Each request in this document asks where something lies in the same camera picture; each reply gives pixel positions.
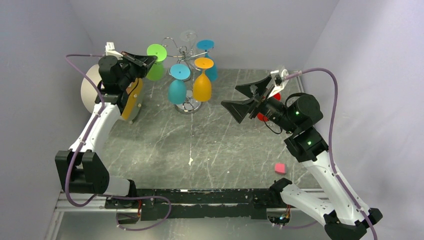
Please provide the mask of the clear wine glass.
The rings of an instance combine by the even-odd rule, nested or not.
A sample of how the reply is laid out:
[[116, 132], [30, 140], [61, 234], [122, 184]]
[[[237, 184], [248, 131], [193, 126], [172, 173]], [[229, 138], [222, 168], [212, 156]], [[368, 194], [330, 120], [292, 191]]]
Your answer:
[[180, 34], [180, 39], [183, 41], [183, 44], [179, 51], [191, 64], [194, 63], [194, 55], [198, 53], [196, 49], [197, 38], [198, 36], [194, 30], [185, 30]]

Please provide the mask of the green plastic wine glass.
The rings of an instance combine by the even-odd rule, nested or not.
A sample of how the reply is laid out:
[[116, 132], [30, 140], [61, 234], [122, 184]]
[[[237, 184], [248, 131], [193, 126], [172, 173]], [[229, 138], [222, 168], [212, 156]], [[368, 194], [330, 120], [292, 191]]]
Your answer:
[[146, 78], [151, 81], [158, 81], [165, 73], [163, 61], [167, 58], [168, 52], [163, 45], [154, 43], [147, 48], [146, 53], [149, 56], [157, 57], [148, 74], [146, 75]]

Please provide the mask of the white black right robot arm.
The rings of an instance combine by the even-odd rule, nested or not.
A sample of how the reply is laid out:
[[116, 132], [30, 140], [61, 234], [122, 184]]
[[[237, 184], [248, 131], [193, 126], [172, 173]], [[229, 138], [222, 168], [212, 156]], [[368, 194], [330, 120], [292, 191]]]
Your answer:
[[237, 85], [246, 100], [224, 100], [221, 105], [241, 123], [245, 117], [262, 114], [287, 133], [287, 150], [313, 175], [326, 194], [321, 200], [297, 187], [287, 178], [270, 187], [270, 202], [298, 208], [323, 227], [332, 240], [359, 240], [382, 219], [377, 208], [366, 205], [348, 184], [331, 156], [331, 149], [315, 124], [323, 118], [317, 99], [307, 93], [294, 93], [287, 104], [271, 95], [271, 77]]

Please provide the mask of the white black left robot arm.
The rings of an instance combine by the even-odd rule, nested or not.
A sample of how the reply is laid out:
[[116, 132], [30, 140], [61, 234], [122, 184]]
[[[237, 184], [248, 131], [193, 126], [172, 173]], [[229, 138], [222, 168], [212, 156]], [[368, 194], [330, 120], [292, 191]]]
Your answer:
[[100, 55], [98, 63], [83, 74], [93, 87], [95, 96], [88, 123], [77, 140], [67, 150], [55, 156], [56, 169], [68, 201], [71, 194], [90, 194], [116, 198], [126, 208], [139, 200], [133, 180], [111, 176], [101, 160], [101, 151], [114, 124], [128, 120], [134, 107], [132, 94], [141, 90], [155, 55], [135, 55], [114, 52]]

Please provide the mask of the blue plastic wine glass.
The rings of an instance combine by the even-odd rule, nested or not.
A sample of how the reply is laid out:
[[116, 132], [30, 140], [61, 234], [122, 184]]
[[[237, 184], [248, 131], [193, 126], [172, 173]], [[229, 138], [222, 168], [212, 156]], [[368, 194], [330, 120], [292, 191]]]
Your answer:
[[196, 47], [199, 50], [202, 50], [202, 51], [205, 52], [204, 57], [213, 61], [213, 66], [211, 68], [208, 68], [208, 69], [205, 70], [205, 75], [209, 78], [209, 80], [211, 82], [216, 81], [217, 78], [218, 78], [217, 65], [216, 65], [215, 61], [209, 56], [209, 51], [212, 50], [214, 48], [214, 46], [215, 46], [214, 41], [212, 41], [210, 39], [200, 40], [196, 44]]

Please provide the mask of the light blue plastic goblet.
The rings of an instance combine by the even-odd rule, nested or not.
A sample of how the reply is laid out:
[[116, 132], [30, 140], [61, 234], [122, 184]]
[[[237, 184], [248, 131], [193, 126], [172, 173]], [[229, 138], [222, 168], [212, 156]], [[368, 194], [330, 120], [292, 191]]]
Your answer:
[[190, 69], [181, 63], [173, 65], [169, 70], [170, 75], [174, 78], [168, 88], [168, 100], [174, 104], [183, 104], [186, 101], [187, 87], [184, 80], [190, 75]]

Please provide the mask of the orange plastic wine glass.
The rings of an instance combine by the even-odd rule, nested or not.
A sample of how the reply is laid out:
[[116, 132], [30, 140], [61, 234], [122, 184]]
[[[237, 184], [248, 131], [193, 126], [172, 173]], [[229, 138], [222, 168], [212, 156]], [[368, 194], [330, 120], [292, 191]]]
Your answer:
[[197, 68], [201, 69], [201, 74], [193, 84], [193, 98], [198, 102], [207, 102], [212, 97], [212, 83], [206, 75], [206, 70], [214, 66], [213, 60], [207, 57], [200, 57], [194, 61]]

